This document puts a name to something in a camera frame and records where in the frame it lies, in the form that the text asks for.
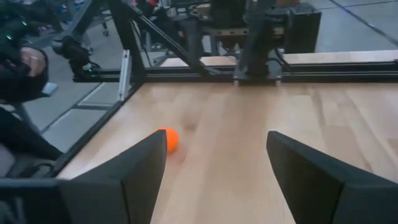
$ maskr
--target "wooden tabletop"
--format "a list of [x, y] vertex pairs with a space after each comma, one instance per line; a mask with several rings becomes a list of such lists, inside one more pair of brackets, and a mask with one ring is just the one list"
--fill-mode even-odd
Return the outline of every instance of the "wooden tabletop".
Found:
[[[291, 55], [304, 62], [392, 60], [398, 51]], [[168, 65], [177, 63], [166, 61]], [[204, 58], [205, 63], [229, 62]], [[158, 127], [175, 128], [152, 223], [294, 223], [266, 153], [276, 130], [398, 182], [396, 84], [148, 83], [63, 170], [70, 179]]]

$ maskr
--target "hand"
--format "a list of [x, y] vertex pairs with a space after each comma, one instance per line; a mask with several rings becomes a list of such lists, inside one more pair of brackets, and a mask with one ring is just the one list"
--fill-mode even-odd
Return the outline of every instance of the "hand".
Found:
[[30, 77], [40, 75], [47, 66], [44, 54], [41, 51], [30, 47], [23, 47], [21, 49], [21, 59], [22, 62], [30, 67], [30, 72], [28, 74]]

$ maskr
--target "concrete floor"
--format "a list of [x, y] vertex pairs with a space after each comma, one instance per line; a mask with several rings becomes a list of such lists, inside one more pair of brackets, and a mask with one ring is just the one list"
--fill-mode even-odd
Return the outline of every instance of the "concrete floor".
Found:
[[[322, 24], [317, 52], [353, 50], [390, 50], [398, 48], [398, 0], [302, 0], [319, 8]], [[93, 61], [104, 68], [117, 68], [122, 46], [113, 23], [108, 22], [110, 36], [102, 35], [102, 27], [88, 31], [95, 50]], [[210, 51], [208, 38], [204, 39]], [[50, 79], [59, 89], [51, 98], [26, 103], [27, 110], [44, 136], [62, 151], [69, 148], [106, 110], [116, 102], [117, 83], [73, 83], [67, 61], [45, 48], [50, 58]], [[154, 58], [162, 53], [150, 53]], [[69, 110], [80, 105], [80, 109]], [[84, 110], [82, 106], [99, 106], [100, 110]]]

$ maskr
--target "chair leg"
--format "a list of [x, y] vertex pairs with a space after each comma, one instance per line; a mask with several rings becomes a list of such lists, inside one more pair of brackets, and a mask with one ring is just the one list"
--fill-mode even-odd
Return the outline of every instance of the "chair leg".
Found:
[[29, 127], [32, 128], [32, 130], [34, 130], [36, 133], [40, 134], [39, 128], [31, 120], [29, 113], [25, 109], [25, 106], [23, 104], [17, 104], [17, 105], [13, 105], [13, 107], [15, 108], [15, 113], [18, 114], [18, 116], [21, 118], [21, 120], [23, 122], [25, 122], [26, 124], [28, 124]]

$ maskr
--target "orange ball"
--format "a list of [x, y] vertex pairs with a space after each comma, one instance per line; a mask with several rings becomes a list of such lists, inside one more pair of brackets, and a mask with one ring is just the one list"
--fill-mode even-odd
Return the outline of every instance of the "orange ball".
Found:
[[178, 146], [178, 132], [172, 128], [158, 128], [166, 131], [167, 153], [174, 152]]

